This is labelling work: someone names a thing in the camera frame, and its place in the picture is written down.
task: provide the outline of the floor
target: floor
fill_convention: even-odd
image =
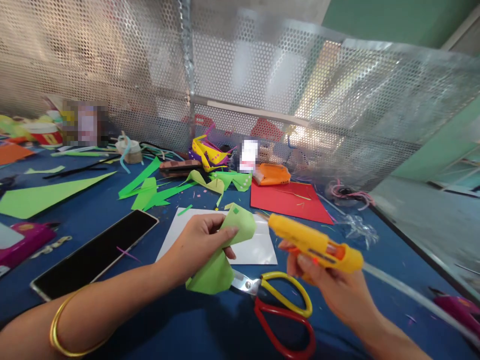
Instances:
[[[456,264],[480,273],[480,199],[394,176],[370,194],[378,209],[405,235],[479,296],[480,275]]]

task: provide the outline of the red scissor handle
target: red scissor handle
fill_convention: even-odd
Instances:
[[[310,325],[309,321],[306,318],[304,318],[301,315],[298,315],[293,311],[268,305],[264,303],[262,300],[260,300],[258,296],[255,298],[254,309],[255,309],[256,317],[260,321],[261,327],[263,328],[263,330],[265,330],[271,343],[273,344],[273,346],[275,346],[275,349],[277,349],[283,356],[285,356],[287,359],[294,359],[294,360],[303,360],[303,359],[309,359],[312,357],[312,355],[315,352],[315,349],[317,348],[317,343],[315,342],[314,329],[312,328],[312,326]],[[288,319],[295,320],[305,325],[306,329],[308,330],[308,335],[310,337],[308,346],[304,350],[293,351],[287,348],[286,346],[282,345],[282,343],[275,336],[272,329],[270,329],[270,326],[267,323],[267,320],[265,320],[265,316],[262,314],[262,312],[279,315]]]

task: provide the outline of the phone screen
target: phone screen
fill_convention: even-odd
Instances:
[[[74,292],[96,280],[128,251],[158,219],[134,210],[31,282],[45,300]]]

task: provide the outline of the hand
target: hand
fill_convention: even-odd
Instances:
[[[283,240],[278,247],[294,247]],[[288,255],[286,271],[291,276],[310,276],[312,282],[320,289],[330,310],[355,333],[377,329],[384,317],[379,312],[370,295],[362,271],[348,274],[332,268],[315,264],[305,255],[294,253]]]
[[[236,227],[220,226],[223,214],[194,215],[186,223],[178,239],[164,255],[171,262],[179,284],[186,282],[205,265],[218,248],[239,231]],[[229,259],[236,259],[230,246],[223,249]]]

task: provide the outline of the red paper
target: red paper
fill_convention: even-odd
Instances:
[[[250,206],[319,223],[334,224],[311,184],[291,182],[287,185],[259,186],[254,180],[251,182]]]
[[[14,163],[33,154],[35,154],[33,151],[14,143],[0,146],[0,166]]]

